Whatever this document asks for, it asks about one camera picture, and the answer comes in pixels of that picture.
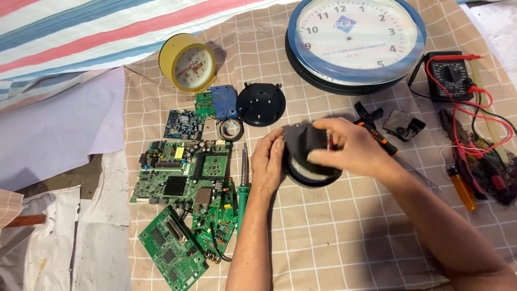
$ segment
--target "pliers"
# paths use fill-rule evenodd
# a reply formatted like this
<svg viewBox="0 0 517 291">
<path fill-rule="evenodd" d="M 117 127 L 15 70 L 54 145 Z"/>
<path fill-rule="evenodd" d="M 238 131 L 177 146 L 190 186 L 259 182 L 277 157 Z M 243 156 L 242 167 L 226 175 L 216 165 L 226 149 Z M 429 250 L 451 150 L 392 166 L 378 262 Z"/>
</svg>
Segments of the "pliers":
<svg viewBox="0 0 517 291">
<path fill-rule="evenodd" d="M 446 109 L 442 109 L 440 110 L 438 115 L 440 117 L 440 121 L 442 122 L 442 127 L 447 133 L 447 137 L 452 141 L 453 145 L 456 144 L 456 140 L 454 138 L 453 123 L 456 123 L 456 136 L 458 137 L 458 141 L 460 142 L 458 146 L 470 149 L 478 149 L 477 145 L 470 140 L 468 133 L 463 129 L 461 123 L 457 119 L 453 119 L 452 114 L 449 111 L 447 111 Z M 472 155 L 478 160 L 478 162 L 484 168 L 485 172 L 489 175 L 490 181 L 492 181 L 492 184 L 494 185 L 494 188 L 496 189 L 498 194 L 507 193 L 509 191 L 508 187 L 506 187 L 506 184 L 502 179 L 499 171 L 490 163 L 490 161 L 486 157 L 483 156 L 483 154 L 476 154 L 476 152 L 481 151 L 481 149 L 469 150 L 469 152 L 472 153 Z M 467 156 L 465 152 L 460 151 L 459 148 L 454 148 L 453 153 L 456 166 L 458 167 L 458 170 L 460 171 L 463 179 L 465 179 L 465 182 L 473 188 L 472 190 L 474 192 L 474 196 L 476 196 L 478 200 L 487 200 L 488 197 L 482 191 L 483 188 L 480 187 L 476 179 L 474 179 L 472 172 L 468 168 Z"/>
</svg>

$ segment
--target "green soldering iron handle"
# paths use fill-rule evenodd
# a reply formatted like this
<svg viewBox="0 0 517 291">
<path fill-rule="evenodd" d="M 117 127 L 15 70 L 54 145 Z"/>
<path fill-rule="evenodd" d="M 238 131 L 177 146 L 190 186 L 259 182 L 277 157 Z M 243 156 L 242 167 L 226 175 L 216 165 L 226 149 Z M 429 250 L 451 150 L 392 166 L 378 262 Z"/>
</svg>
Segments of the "green soldering iron handle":
<svg viewBox="0 0 517 291">
<path fill-rule="evenodd" d="M 237 237 L 239 237 L 240 225 L 242 224 L 242 219 L 244 218 L 244 212 L 246 210 L 246 204 L 248 203 L 249 194 L 249 187 L 237 187 L 237 195 L 239 195 L 239 206 L 237 208 Z"/>
</svg>

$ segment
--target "green circuit board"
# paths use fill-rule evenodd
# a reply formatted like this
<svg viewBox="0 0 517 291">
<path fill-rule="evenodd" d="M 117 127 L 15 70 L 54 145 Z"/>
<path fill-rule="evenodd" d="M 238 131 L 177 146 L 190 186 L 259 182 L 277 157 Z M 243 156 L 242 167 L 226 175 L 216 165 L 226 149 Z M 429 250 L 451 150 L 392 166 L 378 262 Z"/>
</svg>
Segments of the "green circuit board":
<svg viewBox="0 0 517 291">
<path fill-rule="evenodd" d="M 130 202 L 183 209 L 195 206 L 199 195 L 198 204 L 210 204 L 212 196 L 222 193 L 229 152 L 230 143 L 224 141 L 151 143 L 140 158 Z"/>
<path fill-rule="evenodd" d="M 206 271 L 203 252 L 171 206 L 138 236 L 173 291 L 187 290 Z"/>
<path fill-rule="evenodd" d="M 198 209 L 192 212 L 192 231 L 194 237 L 205 253 L 205 257 L 216 264 L 221 261 L 214 248 L 210 226 L 214 228 L 219 252 L 224 254 L 226 246 L 237 224 L 237 193 L 232 179 L 223 184 L 221 196 L 212 200 L 208 211 Z"/>
<path fill-rule="evenodd" d="M 209 117 L 216 117 L 216 109 L 214 107 L 214 99 L 212 92 L 207 91 L 197 93 L 195 95 L 195 115 L 199 121 L 204 121 Z"/>
</svg>

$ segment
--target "checkered tablecloth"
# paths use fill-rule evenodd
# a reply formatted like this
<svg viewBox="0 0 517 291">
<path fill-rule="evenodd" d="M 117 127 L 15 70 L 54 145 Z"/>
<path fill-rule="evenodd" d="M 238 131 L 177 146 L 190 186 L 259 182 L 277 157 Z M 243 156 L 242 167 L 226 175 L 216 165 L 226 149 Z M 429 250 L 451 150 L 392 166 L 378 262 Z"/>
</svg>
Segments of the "checkered tablecloth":
<svg viewBox="0 0 517 291">
<path fill-rule="evenodd" d="M 517 122 L 515 88 L 459 6 L 453 0 L 410 3 L 426 23 L 426 51 L 461 50 L 486 56 L 480 61 L 481 74 L 485 87 L 495 97 L 494 109 Z M 389 137 L 390 141 L 408 162 L 442 188 L 432 189 L 433 193 L 468 219 L 516 267 L 517 210 L 504 211 L 491 199 L 478 203 L 476 211 L 467 212 L 451 182 L 444 177 L 439 150 L 450 145 L 450 141 L 441 129 L 437 112 L 447 106 L 412 96 L 404 81 L 386 91 L 358 97 L 329 94 L 307 84 L 293 71 L 284 51 L 287 21 L 295 6 L 275 5 L 246 12 L 197 35 L 215 52 L 218 80 L 214 85 L 230 84 L 240 92 L 244 82 L 279 83 L 287 100 L 284 115 L 273 125 L 245 126 L 245 135 L 234 143 L 235 151 L 231 152 L 229 174 L 234 180 L 239 178 L 244 141 L 251 154 L 258 139 L 275 128 L 329 116 L 356 120 L 353 104 L 359 100 L 369 111 L 384 109 L 379 128 L 392 109 L 410 112 L 424 120 L 427 128 L 410 142 L 394 137 Z M 414 90 L 428 94 L 426 82 L 421 70 Z M 178 91 L 161 75 L 158 53 L 126 67 L 126 86 L 124 120 L 131 192 L 140 170 L 140 154 L 150 142 L 163 136 L 169 110 L 193 110 L 194 106 L 192 94 Z M 464 115 L 459 119 L 465 125 L 470 121 Z M 489 136 L 483 121 L 476 125 L 479 132 Z M 215 137 L 215 124 L 208 121 L 203 139 Z M 515 151 L 514 141 L 506 146 Z M 450 151 L 444 153 L 447 164 L 452 164 Z M 139 202 L 129 208 L 133 290 L 168 290 L 138 240 L 138 234 L 162 207 Z M 275 290 L 424 288 L 447 281 L 392 195 L 369 177 L 345 172 L 332 185 L 318 189 L 302 188 L 287 178 L 275 195 L 270 223 Z M 234 247 L 235 236 L 226 249 L 229 257 Z M 192 290 L 224 290 L 229 265 L 209 263 L 209 269 Z"/>
</svg>

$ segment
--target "clock face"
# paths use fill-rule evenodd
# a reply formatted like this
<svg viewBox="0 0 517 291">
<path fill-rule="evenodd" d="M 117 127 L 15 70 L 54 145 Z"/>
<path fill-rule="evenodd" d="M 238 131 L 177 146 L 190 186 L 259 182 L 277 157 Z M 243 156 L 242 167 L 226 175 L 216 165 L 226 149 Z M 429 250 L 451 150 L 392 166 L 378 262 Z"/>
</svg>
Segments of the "clock face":
<svg viewBox="0 0 517 291">
<path fill-rule="evenodd" d="M 183 87 L 197 88 L 212 77 L 210 72 L 214 62 L 204 48 L 190 48 L 178 59 L 174 68 L 174 78 Z"/>
<path fill-rule="evenodd" d="M 336 74 L 407 62 L 420 45 L 417 25 L 395 0 L 313 0 L 297 17 L 296 37 L 302 64 L 334 83 L 348 83 Z M 333 65 L 328 75 L 321 64 Z"/>
</svg>

